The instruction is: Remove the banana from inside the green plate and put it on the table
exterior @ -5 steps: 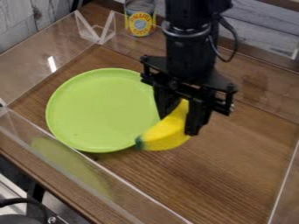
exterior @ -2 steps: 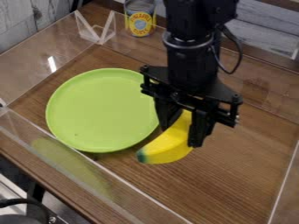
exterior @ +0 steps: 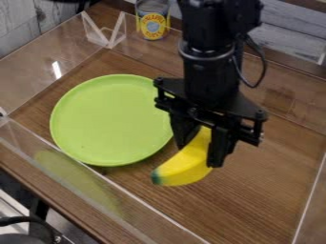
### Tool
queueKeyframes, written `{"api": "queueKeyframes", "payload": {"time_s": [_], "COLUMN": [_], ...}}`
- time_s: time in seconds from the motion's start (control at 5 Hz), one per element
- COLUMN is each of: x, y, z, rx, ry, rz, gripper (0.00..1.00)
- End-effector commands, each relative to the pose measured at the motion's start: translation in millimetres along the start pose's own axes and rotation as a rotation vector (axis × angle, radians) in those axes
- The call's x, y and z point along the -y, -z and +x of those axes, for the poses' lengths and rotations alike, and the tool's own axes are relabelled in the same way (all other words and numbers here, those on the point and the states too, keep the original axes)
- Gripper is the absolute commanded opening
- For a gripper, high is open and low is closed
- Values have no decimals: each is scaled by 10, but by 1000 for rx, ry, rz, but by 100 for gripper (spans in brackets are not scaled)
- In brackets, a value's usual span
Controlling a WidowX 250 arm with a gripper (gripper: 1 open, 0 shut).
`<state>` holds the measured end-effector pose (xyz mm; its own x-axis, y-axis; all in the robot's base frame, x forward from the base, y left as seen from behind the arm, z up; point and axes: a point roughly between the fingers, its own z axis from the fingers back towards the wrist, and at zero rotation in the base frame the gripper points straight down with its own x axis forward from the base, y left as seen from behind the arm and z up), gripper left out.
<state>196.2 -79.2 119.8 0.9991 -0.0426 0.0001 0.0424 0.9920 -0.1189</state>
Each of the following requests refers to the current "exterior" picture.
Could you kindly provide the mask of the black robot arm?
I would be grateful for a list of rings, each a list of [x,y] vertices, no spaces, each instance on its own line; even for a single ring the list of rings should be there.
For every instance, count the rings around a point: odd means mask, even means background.
[[[209,168],[220,168],[236,145],[258,145],[266,110],[242,93],[254,89],[242,74],[244,48],[260,51],[250,31],[261,25],[261,0],[177,0],[182,15],[178,53],[181,78],[158,77],[155,107],[170,114],[177,145],[185,147],[209,128],[204,150]]]

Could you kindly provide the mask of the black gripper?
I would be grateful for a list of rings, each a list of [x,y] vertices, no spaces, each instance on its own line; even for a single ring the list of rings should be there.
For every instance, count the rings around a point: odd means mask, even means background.
[[[244,95],[244,43],[221,50],[197,50],[181,42],[181,78],[158,77],[155,107],[169,113],[177,146],[184,149],[200,129],[210,129],[206,165],[221,168],[236,143],[261,142],[266,111]]]

